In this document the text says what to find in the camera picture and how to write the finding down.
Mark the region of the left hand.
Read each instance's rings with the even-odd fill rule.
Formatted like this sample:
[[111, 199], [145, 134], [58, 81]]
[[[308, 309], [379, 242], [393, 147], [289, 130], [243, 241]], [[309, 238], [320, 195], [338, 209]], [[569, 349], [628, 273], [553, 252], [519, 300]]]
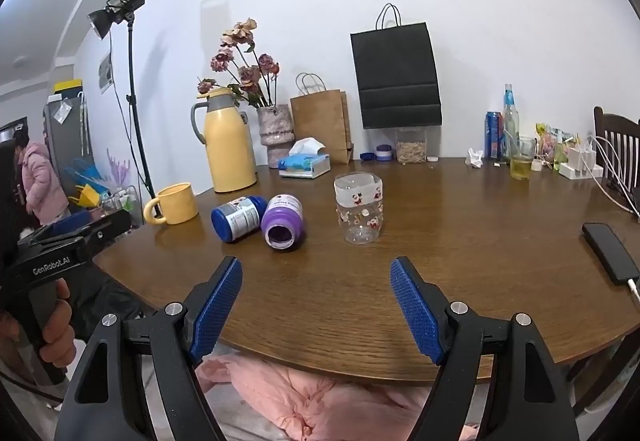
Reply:
[[[75, 359], [75, 332], [70, 325], [72, 308], [67, 302], [70, 289], [64, 279], [56, 281], [56, 306], [42, 330], [46, 343], [40, 349], [42, 360], [58, 369], [65, 369]], [[25, 365], [18, 354], [16, 342], [20, 336], [20, 325], [4, 311], [1, 311], [1, 360], [15, 374], [25, 373]]]

